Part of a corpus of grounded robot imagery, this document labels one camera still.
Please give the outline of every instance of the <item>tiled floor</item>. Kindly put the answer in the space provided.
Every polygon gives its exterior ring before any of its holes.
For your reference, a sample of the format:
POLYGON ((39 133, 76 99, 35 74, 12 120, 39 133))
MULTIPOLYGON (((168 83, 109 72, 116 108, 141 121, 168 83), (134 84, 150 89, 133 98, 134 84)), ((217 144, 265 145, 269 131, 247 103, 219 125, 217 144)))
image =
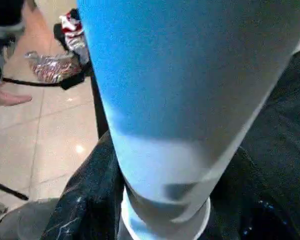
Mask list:
MULTIPOLYGON (((69 6, 52 7, 57 1, 36 2, 44 13, 24 9, 26 32, 5 66, 6 77, 28 81, 35 78, 23 57, 27 51, 49 55, 63 51, 53 38, 49 26, 53 22, 47 24, 45 19, 57 21, 62 9, 66 12, 69 6)), ((12 84, 4 88, 30 93, 33 100, 0 106, 0 183, 32 200, 58 197, 98 140, 90 79, 67 91, 12 84)), ((11 209, 23 204, 1 191, 0 203, 11 209)))

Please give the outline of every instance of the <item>person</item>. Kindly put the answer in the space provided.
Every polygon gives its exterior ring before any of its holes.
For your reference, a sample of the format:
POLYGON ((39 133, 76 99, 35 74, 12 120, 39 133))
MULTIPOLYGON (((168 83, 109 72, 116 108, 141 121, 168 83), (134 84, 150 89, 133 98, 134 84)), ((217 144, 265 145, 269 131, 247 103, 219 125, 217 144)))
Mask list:
POLYGON ((0 0, 0 104, 4 106, 23 104, 32 100, 31 95, 15 95, 2 90, 4 50, 7 50, 10 57, 25 29, 22 21, 23 5, 24 0, 0 0))

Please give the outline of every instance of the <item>crumpled foil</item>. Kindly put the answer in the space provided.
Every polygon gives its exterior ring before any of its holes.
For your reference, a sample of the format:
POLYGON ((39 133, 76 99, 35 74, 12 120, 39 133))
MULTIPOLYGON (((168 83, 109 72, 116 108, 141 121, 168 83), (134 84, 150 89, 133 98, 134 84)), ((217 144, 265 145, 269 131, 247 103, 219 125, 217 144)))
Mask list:
POLYGON ((89 51, 86 43, 86 38, 83 34, 75 37, 66 36, 65 42, 71 51, 78 54, 79 61, 82 65, 85 65, 89 62, 89 51))
POLYGON ((58 83, 81 72, 78 58, 70 52, 56 56, 38 55, 36 51, 24 56, 38 80, 45 83, 58 83))

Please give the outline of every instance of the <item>trash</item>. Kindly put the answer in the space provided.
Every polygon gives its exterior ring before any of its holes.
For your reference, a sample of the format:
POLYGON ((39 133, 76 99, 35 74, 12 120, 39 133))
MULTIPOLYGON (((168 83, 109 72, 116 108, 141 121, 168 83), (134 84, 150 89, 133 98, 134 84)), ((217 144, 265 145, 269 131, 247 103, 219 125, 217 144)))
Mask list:
POLYGON ((69 50, 78 54, 82 65, 90 61, 89 51, 77 9, 72 9, 66 15, 61 15, 62 31, 69 50))
POLYGON ((38 55, 36 51, 25 54, 33 73, 45 83, 59 83, 79 74, 82 70, 78 58, 71 52, 56 56, 38 55))

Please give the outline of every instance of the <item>foot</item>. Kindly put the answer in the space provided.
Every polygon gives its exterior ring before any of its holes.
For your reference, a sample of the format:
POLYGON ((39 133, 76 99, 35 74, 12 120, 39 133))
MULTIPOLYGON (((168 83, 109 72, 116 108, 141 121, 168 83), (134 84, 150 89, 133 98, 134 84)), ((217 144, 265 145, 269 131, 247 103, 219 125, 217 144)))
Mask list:
POLYGON ((31 95, 14 95, 0 90, 0 104, 4 106, 24 104, 30 102, 31 100, 31 95))

